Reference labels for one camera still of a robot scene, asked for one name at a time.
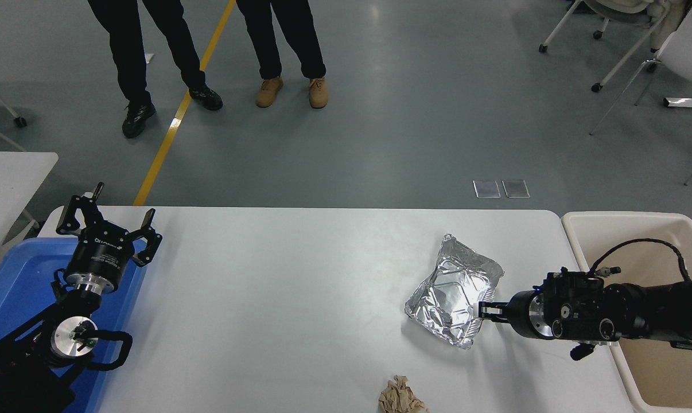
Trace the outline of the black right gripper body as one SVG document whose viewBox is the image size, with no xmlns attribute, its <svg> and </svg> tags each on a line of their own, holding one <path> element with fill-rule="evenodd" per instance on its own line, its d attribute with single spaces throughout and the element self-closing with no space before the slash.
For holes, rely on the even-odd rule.
<svg viewBox="0 0 692 413">
<path fill-rule="evenodd" d="M 506 319 L 509 324 L 514 332 L 526 338 L 535 337 L 535 329 L 530 321 L 530 304 L 534 297 L 534 290 L 518 292 L 506 305 Z"/>
</svg>

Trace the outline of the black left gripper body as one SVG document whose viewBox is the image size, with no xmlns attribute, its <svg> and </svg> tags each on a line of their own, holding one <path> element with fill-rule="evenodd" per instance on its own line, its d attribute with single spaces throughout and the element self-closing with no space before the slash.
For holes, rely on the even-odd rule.
<svg viewBox="0 0 692 413">
<path fill-rule="evenodd" d="M 117 225 L 87 227 L 79 233 L 79 242 L 66 267 L 67 282 L 78 282 L 91 274 L 108 282 L 120 282 L 134 253 L 129 231 Z"/>
</svg>

